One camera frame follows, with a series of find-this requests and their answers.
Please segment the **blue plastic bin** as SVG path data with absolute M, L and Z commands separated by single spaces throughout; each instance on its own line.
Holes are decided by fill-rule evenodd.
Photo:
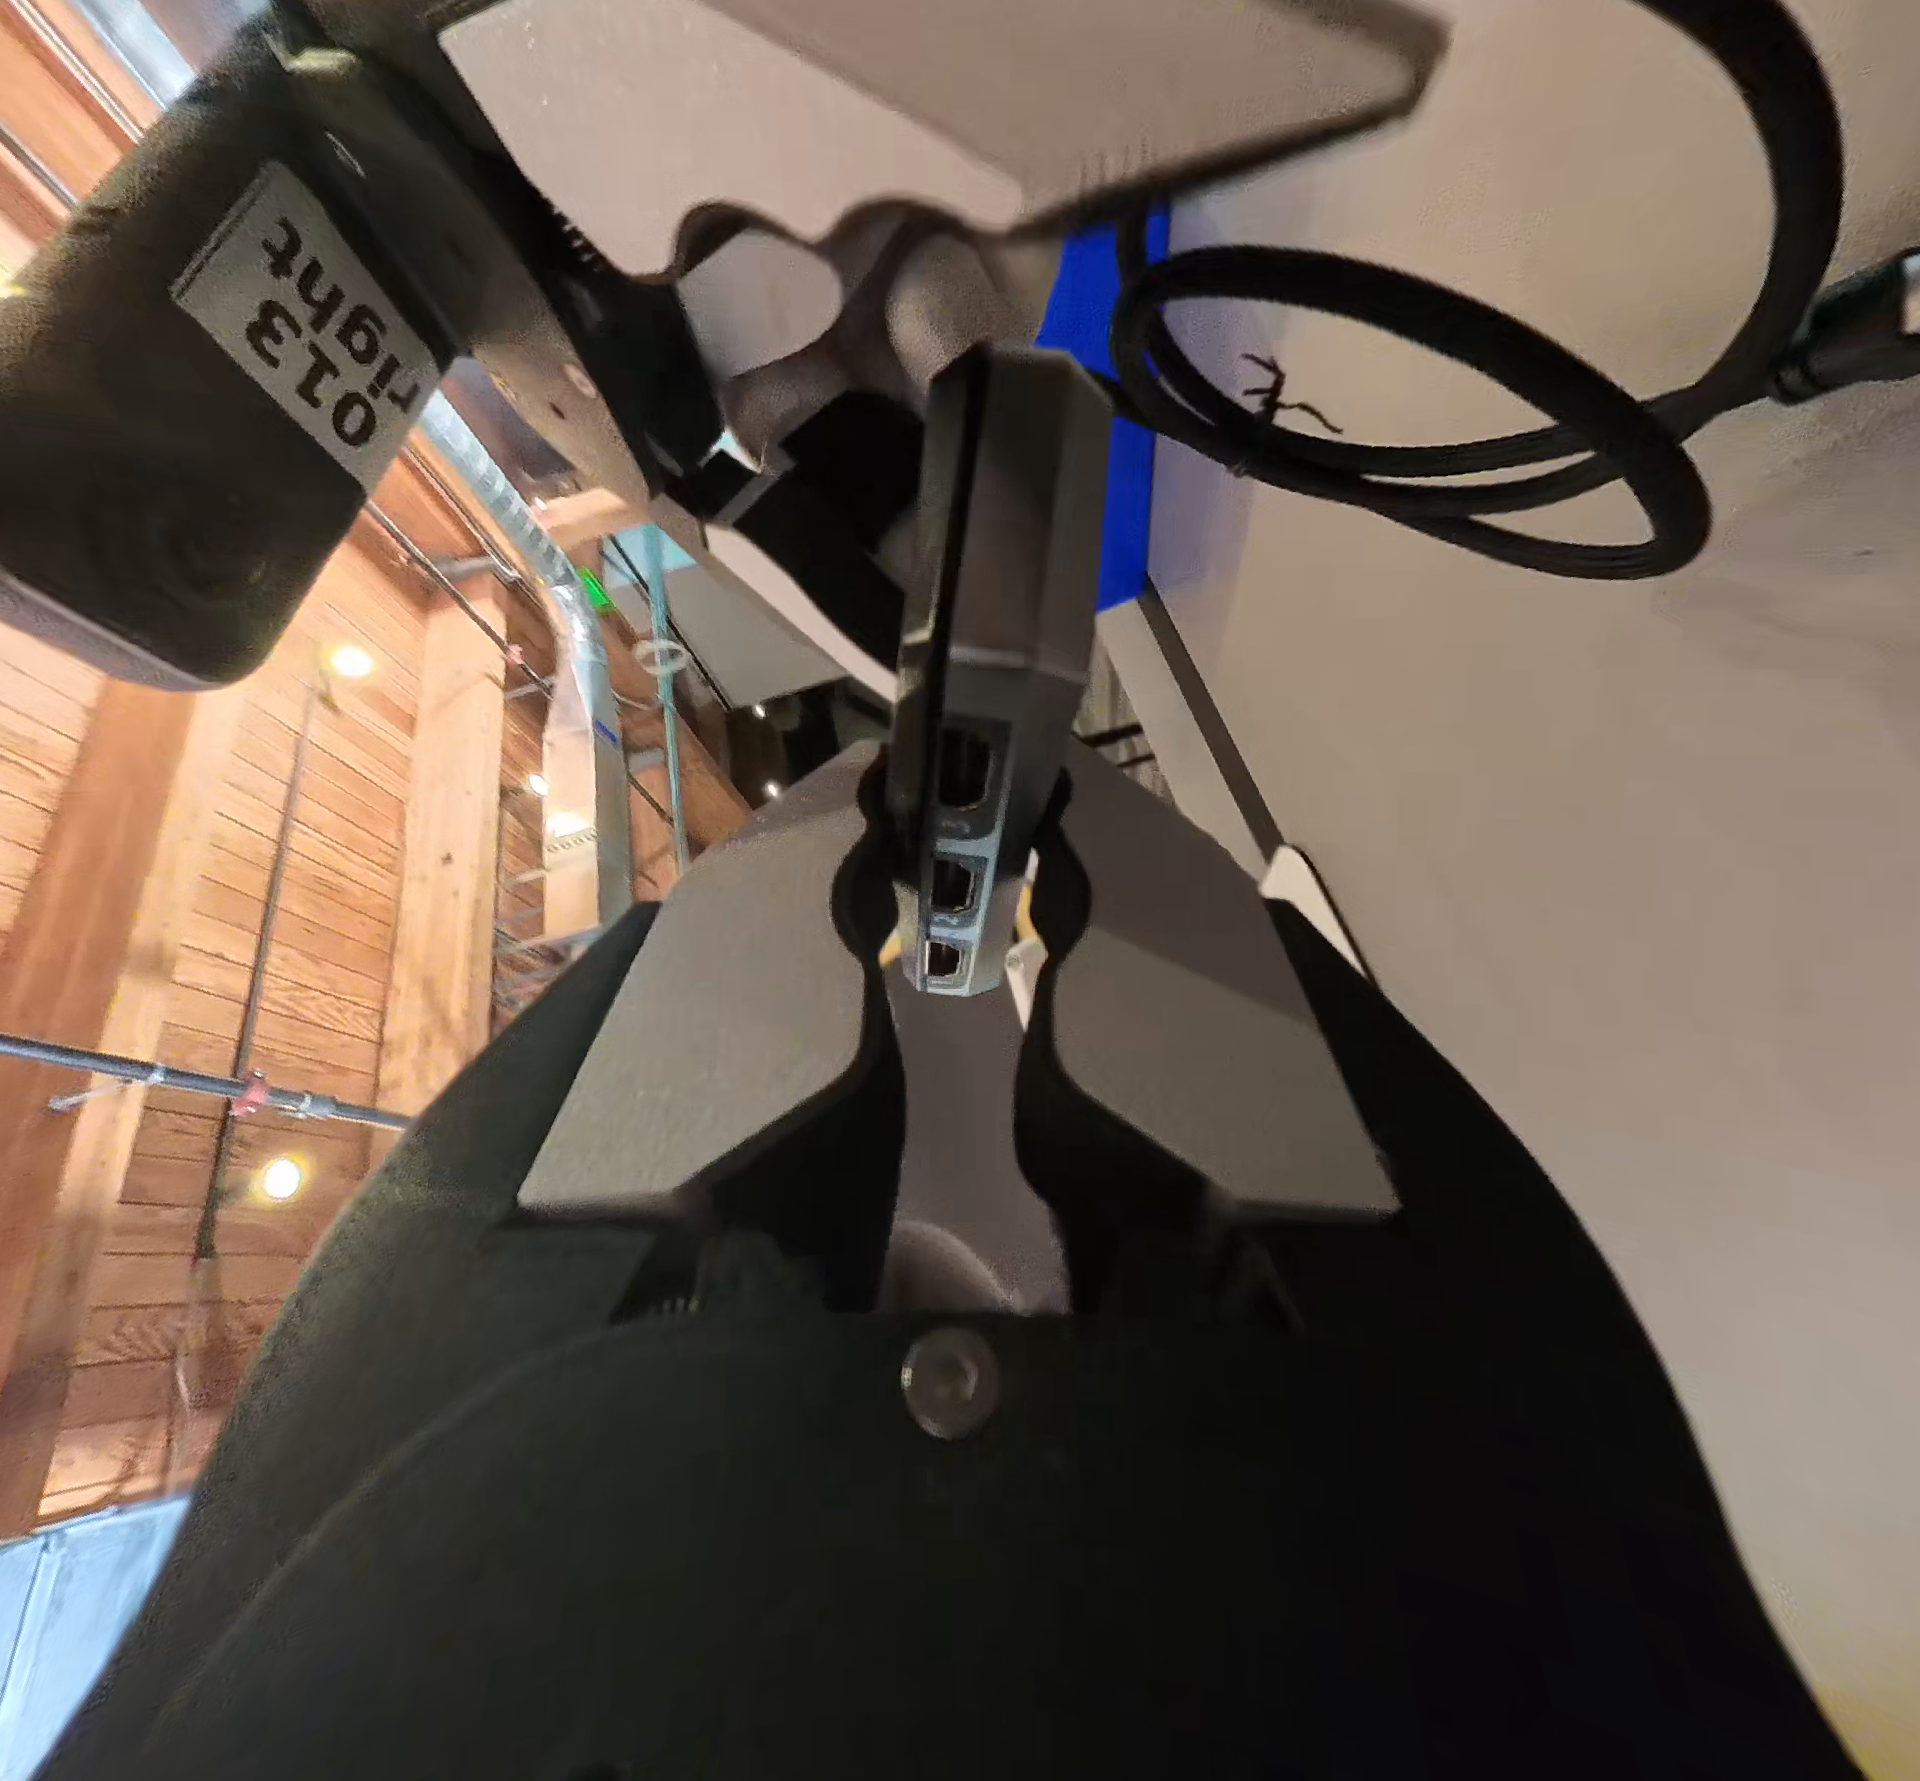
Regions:
M 1067 236 L 1040 320 L 1039 347 L 1071 355 L 1089 374 L 1117 378 L 1109 329 L 1121 277 L 1112 226 Z M 1099 612 L 1137 600 L 1147 582 L 1155 461 L 1155 431 L 1117 413 L 1097 566 Z

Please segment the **thin metal rod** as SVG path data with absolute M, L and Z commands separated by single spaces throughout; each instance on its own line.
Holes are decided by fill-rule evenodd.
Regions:
M 389 1108 L 362 1106 L 312 1089 L 292 1089 L 271 1084 L 264 1074 L 223 1075 L 171 1067 L 98 1048 L 73 1048 L 65 1045 L 2 1037 L 2 1056 L 25 1066 L 86 1075 L 142 1089 L 171 1089 L 230 1106 L 239 1117 L 276 1110 L 294 1121 L 337 1121 L 402 1133 L 412 1119 Z

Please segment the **black hdmi switch box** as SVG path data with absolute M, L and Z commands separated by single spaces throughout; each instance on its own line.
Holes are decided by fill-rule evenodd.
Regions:
M 1112 424 L 1059 352 L 977 347 L 928 395 L 882 811 L 930 996 L 1003 978 L 1092 671 Z

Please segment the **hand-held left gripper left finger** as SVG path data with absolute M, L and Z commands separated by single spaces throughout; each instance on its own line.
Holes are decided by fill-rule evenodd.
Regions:
M 745 1175 L 828 1219 L 890 1219 L 905 1069 L 896 928 L 865 740 L 709 850 L 662 905 L 520 1187 L 542 1219 L 663 1219 Z

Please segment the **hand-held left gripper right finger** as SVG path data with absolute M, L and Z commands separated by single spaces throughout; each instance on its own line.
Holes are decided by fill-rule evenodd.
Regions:
M 1069 1089 L 1260 1219 L 1400 1196 L 1255 880 L 1178 808 L 1071 757 L 1039 861 L 1050 1051 Z

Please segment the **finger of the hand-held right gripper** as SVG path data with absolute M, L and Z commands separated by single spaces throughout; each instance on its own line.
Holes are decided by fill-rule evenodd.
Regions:
M 500 0 L 439 41 L 520 170 L 633 277 L 674 274 L 709 210 L 809 246 L 862 210 L 994 233 L 1022 210 L 989 159 L 705 0 Z
M 689 0 L 727 28 L 692 205 L 823 239 L 874 207 L 1067 226 L 1411 113 L 1447 31 L 1400 0 Z

